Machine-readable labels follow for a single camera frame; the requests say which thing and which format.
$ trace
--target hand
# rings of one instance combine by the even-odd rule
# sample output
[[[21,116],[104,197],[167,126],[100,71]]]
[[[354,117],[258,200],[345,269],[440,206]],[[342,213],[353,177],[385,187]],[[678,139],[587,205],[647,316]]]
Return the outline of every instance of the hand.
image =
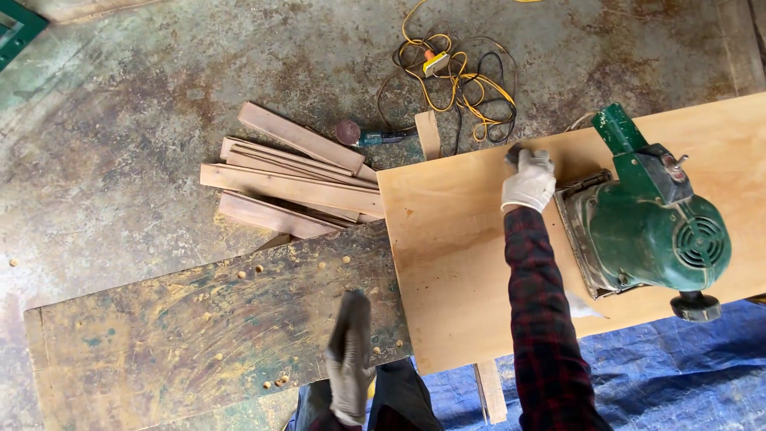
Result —
[[[365,423],[370,368],[370,301],[360,291],[343,294],[336,326],[325,350],[330,378],[330,409],[347,426]]]
[[[553,168],[554,164],[548,151],[538,150],[532,153],[527,149],[521,150],[519,171],[502,184],[500,209],[509,205],[521,205],[542,213],[556,187]]]

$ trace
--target sander motor vent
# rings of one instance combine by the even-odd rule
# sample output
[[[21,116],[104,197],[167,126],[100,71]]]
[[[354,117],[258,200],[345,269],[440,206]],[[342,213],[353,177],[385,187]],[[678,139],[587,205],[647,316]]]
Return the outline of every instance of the sander motor vent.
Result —
[[[710,268],[721,258],[723,229],[707,217],[692,217],[676,234],[676,254],[693,268]]]

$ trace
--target sanding disc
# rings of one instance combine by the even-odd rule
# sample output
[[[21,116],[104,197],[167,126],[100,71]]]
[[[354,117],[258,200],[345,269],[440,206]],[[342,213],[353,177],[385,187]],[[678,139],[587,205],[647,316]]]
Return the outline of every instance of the sanding disc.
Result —
[[[343,145],[354,146],[362,135],[362,130],[351,120],[336,124],[336,139]]]

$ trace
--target green metal frame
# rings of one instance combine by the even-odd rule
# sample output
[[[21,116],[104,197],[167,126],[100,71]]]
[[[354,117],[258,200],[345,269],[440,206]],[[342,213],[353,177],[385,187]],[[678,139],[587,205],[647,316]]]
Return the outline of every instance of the green metal frame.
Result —
[[[0,0],[0,13],[16,21],[12,27],[0,24],[0,71],[3,71],[48,23],[13,0]]]

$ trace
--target blue tarp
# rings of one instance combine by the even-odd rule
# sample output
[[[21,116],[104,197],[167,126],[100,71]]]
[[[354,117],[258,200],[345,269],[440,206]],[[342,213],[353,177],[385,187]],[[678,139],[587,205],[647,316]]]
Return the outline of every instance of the blue tarp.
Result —
[[[670,317],[582,338],[580,348],[596,407],[616,430],[766,430],[766,308],[737,301],[708,324]],[[513,355],[497,363],[508,420],[486,428],[520,429]],[[445,429],[484,427],[472,366],[424,381]]]

